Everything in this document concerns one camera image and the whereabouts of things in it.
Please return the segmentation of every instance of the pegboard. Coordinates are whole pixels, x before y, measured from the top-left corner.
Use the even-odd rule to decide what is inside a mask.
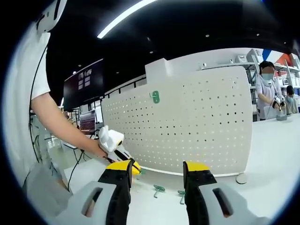
[[[150,93],[157,90],[160,102]],[[252,135],[252,105],[243,67],[197,71],[102,101],[104,123],[124,133],[141,166],[183,173],[201,162],[213,174],[243,172]]]

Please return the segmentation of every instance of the white table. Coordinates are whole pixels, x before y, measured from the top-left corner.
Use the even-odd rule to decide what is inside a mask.
[[[286,121],[276,119],[253,123],[251,151],[245,173],[248,182],[240,185],[235,177],[219,177],[247,199],[248,208],[257,216],[273,218],[291,197],[300,174],[300,114]],[[91,180],[98,180],[107,163],[96,159],[78,165],[70,187],[74,193]],[[65,170],[67,179],[73,167]],[[166,188],[153,198],[153,184]],[[188,224],[186,207],[180,205],[177,190],[183,190],[183,178],[147,171],[141,180],[133,179],[127,223]]]

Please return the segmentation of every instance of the ceiling light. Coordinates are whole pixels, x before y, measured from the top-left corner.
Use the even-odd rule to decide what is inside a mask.
[[[103,38],[112,28],[114,28],[118,23],[124,20],[127,16],[131,15],[135,11],[139,10],[140,8],[154,2],[157,0],[142,0],[136,3],[134,6],[127,9],[125,12],[121,13],[117,18],[115,18],[107,27],[105,27],[100,34],[98,34],[98,38]]]
[[[63,104],[64,104],[64,98],[62,98],[60,106],[62,107]]]

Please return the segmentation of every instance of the blue stripe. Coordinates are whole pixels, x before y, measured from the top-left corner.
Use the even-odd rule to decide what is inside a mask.
[[[270,55],[272,50],[264,49],[262,52],[262,58],[263,60],[267,60],[268,56]]]

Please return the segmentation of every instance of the black ceiling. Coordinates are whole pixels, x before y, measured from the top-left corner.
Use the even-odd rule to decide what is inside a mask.
[[[137,2],[67,2],[51,31],[47,53],[48,82],[57,104],[64,80],[80,69],[78,65],[84,67],[101,58],[105,59],[108,91],[145,74],[144,66],[160,58],[231,47],[292,50],[287,28],[259,0],[158,0],[130,15],[103,39],[97,38],[106,25]]]

